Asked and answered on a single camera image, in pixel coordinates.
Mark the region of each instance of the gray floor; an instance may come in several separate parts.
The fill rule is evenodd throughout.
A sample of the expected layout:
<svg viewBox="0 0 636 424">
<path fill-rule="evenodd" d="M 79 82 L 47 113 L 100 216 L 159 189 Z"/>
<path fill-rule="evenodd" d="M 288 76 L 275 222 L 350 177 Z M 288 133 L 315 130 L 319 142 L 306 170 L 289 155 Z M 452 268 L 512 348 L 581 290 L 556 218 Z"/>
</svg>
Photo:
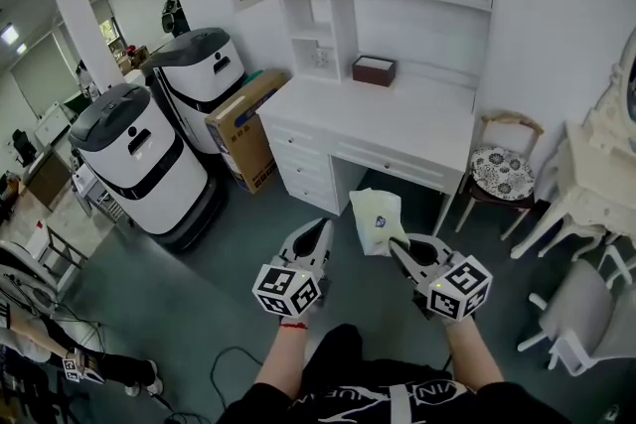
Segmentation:
<svg viewBox="0 0 636 424">
<path fill-rule="evenodd" d="M 276 320 L 262 312 L 251 295 L 260 265 L 271 259 L 288 233 L 322 214 L 288 196 L 278 179 L 255 197 L 233 183 L 229 187 L 226 208 L 193 252 L 175 257 L 127 226 L 115 229 L 67 299 L 79 315 L 105 324 L 111 353 L 159 363 L 164 395 L 174 408 L 201 413 L 213 422 L 222 412 L 209 380 L 217 353 L 241 346 L 264 358 L 276 331 Z M 367 174 L 362 187 L 400 195 L 406 231 L 432 230 L 441 203 L 438 194 L 375 172 Z M 572 378 L 562 367 L 545 370 L 547 345 L 526 353 L 515 349 L 519 338 L 537 330 L 537 310 L 527 302 L 528 294 L 551 295 L 567 271 L 568 254 L 580 240 L 564 242 L 542 260 L 533 250 L 514 261 L 509 257 L 511 245 L 536 219 L 529 217 L 512 239 L 502 242 L 499 235 L 514 214 L 477 206 L 461 233 L 455 234 L 452 228 L 464 205 L 463 199 L 456 201 L 440 236 L 453 249 L 476 255 L 495 276 L 477 322 L 506 378 L 575 423 L 597 422 L 609 405 L 625 396 L 621 390 L 628 382 L 633 386 L 636 381 L 636 370 L 628 361 L 607 361 Z M 443 366 L 448 350 L 441 324 L 428 322 L 412 305 L 412 287 L 392 260 L 363 256 L 351 207 L 336 218 L 328 273 L 333 284 L 325 308 L 312 320 L 312 348 L 325 332 L 346 322 L 360 328 L 367 358 Z M 216 379 L 232 401 L 249 387 L 256 371 L 241 353 L 229 353 Z M 127 398 L 116 383 L 82 389 L 91 397 L 89 406 L 77 406 L 82 422 L 149 424 L 168 416 L 145 395 Z"/>
</svg>

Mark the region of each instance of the ceiling light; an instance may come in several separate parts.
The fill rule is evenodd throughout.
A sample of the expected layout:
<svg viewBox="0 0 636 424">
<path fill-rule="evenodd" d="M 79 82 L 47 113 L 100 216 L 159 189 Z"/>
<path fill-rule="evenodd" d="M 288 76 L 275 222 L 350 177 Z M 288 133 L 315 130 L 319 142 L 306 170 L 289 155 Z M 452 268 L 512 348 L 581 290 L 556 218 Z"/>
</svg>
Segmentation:
<svg viewBox="0 0 636 424">
<path fill-rule="evenodd" d="M 18 33 L 13 28 L 13 25 L 7 25 L 7 28 L 2 33 L 2 39 L 5 41 L 7 45 L 11 45 L 18 39 Z"/>
</svg>

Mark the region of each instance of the white sneaker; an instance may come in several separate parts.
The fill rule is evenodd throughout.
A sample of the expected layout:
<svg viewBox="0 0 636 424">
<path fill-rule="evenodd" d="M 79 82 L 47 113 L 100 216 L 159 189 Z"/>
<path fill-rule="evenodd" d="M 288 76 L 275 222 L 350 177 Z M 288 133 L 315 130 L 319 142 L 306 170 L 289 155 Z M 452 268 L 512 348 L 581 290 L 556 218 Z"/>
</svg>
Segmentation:
<svg viewBox="0 0 636 424">
<path fill-rule="evenodd" d="M 130 397 L 137 397 L 140 391 L 139 383 L 135 383 L 132 387 L 126 387 L 126 395 Z"/>
<path fill-rule="evenodd" d="M 152 370 L 155 371 L 155 381 L 152 385 L 148 385 L 146 387 L 146 390 L 148 391 L 148 393 L 158 396 L 163 392 L 163 381 L 161 381 L 161 378 L 159 378 L 159 376 L 157 375 L 157 362 L 155 362 L 154 360 L 148 360 L 148 362 L 150 362 L 150 365 L 152 365 Z"/>
</svg>

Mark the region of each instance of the person's leg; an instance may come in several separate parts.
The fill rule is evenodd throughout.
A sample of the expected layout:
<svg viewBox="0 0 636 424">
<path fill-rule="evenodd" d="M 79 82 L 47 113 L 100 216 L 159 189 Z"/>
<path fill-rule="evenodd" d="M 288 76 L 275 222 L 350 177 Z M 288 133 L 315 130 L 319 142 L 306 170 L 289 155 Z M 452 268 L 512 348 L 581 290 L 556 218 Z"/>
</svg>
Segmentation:
<svg viewBox="0 0 636 424">
<path fill-rule="evenodd" d="M 324 391 L 358 379 L 362 363 L 362 337 L 353 325 L 329 332 L 303 370 L 301 393 Z"/>
<path fill-rule="evenodd" d="M 97 360 L 101 375 L 105 379 L 118 381 L 127 387 L 132 387 L 136 383 L 148 386 L 155 382 L 155 371 L 148 360 L 137 360 L 136 358 L 128 356 L 94 352 L 78 345 L 78 343 L 53 320 L 48 318 L 43 318 L 42 320 L 53 341 L 59 343 L 66 350 L 77 348 L 94 357 Z M 62 368 L 62 361 L 56 355 L 51 355 L 49 363 Z"/>
</svg>

